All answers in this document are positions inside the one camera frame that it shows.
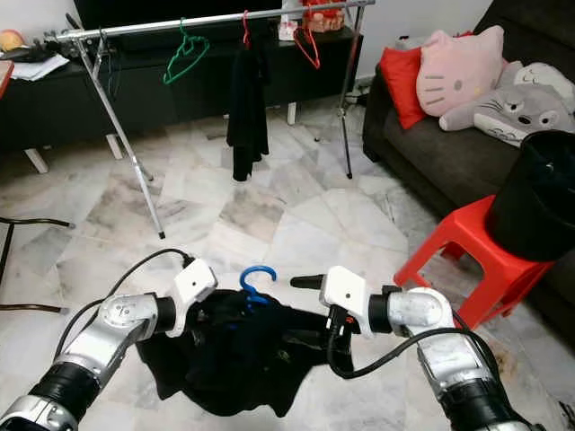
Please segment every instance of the blue hanger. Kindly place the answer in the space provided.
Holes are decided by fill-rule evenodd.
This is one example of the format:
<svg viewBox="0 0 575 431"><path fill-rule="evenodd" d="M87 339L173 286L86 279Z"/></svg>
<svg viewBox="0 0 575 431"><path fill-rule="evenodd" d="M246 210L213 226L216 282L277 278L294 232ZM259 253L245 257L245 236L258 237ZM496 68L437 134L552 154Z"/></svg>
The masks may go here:
<svg viewBox="0 0 575 431"><path fill-rule="evenodd" d="M249 274L251 274L252 272L259 272L259 271L267 272L268 274L270 274L271 279L273 281L276 281L278 279L278 275L276 274L276 271L274 271L273 268L266 267L265 265L255 265L253 267L246 268L243 271L242 275L240 276L240 286L242 286L242 289L248 293L247 300L249 303L269 303L270 302L266 298L264 298L263 296L260 296L260 294L255 289L255 287L253 287L252 285L248 285L245 282L245 278Z"/></svg>

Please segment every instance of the sofa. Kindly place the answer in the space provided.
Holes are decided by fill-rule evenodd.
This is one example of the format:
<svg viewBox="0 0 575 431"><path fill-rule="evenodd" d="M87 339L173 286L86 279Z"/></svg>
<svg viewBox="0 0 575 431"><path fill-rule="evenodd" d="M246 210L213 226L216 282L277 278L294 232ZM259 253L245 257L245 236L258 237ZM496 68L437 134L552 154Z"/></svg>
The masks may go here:
<svg viewBox="0 0 575 431"><path fill-rule="evenodd" d="M494 0L476 33L498 24L503 56L540 61L575 82L575 4L572 0ZM363 150L383 161L440 216L498 192L518 158L516 147L479 130L443 132L437 118L403 130L379 67L367 98ZM575 347L575 250L560 259L528 301Z"/></svg>

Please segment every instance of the television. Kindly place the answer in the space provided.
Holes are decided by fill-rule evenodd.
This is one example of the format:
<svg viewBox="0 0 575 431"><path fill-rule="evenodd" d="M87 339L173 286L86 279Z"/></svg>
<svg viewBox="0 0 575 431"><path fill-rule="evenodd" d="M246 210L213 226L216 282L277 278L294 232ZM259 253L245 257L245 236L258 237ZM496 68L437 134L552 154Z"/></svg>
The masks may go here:
<svg viewBox="0 0 575 431"><path fill-rule="evenodd" d="M74 0L85 29L281 8L282 0Z"/></svg>

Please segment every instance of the white paper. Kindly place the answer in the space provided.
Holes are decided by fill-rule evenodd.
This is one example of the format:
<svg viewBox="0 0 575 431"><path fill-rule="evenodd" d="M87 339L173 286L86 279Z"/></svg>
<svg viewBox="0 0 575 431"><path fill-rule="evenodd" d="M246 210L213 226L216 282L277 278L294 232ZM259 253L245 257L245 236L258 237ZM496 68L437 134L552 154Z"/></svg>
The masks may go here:
<svg viewBox="0 0 575 431"><path fill-rule="evenodd" d="M14 63L12 72L13 79L25 79L26 81L38 81L50 72L65 65L68 61L59 54L42 63Z"/></svg>

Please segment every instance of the red hanger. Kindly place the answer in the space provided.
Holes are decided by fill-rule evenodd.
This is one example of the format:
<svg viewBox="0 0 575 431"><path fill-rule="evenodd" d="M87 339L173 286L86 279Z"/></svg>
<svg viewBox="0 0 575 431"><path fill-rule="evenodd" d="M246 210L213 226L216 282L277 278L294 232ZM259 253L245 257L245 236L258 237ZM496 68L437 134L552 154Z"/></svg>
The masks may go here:
<svg viewBox="0 0 575 431"><path fill-rule="evenodd" d="M311 16L312 15L312 6L309 4L307 7L309 8L309 14ZM311 58L311 56L307 53L307 51L305 50L303 45L299 42L299 40L297 40L297 32L300 30L304 32L304 36L305 36L307 43L311 44L312 48L314 48L314 58ZM312 31L309 29L309 27L307 27L307 29L304 29L303 27L298 26L294 30L294 42L296 43L297 47L304 53L305 58L307 58L309 60L309 62L312 64L312 66L315 67L316 70L319 70L319 68L322 66L322 63L320 62L320 55L317 52L317 45L315 44L314 35L313 35Z"/></svg>
<svg viewBox="0 0 575 431"><path fill-rule="evenodd" d="M252 41L250 40L250 28L248 27L248 10L243 11L243 44L246 48L250 48Z"/></svg>

